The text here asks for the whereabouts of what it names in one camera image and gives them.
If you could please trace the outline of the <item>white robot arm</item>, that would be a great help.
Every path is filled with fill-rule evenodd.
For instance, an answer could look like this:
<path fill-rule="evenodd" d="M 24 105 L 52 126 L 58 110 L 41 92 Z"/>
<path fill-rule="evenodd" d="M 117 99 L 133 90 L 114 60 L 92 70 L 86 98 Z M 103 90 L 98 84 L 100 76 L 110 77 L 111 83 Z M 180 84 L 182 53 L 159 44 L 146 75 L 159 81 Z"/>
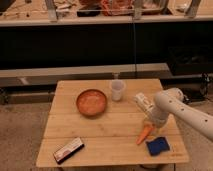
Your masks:
<path fill-rule="evenodd" d="M 164 126 L 173 114 L 213 142 L 213 116 L 184 104 L 183 99 L 179 88 L 162 90 L 154 95 L 152 103 L 145 102 L 145 111 L 156 127 Z"/>

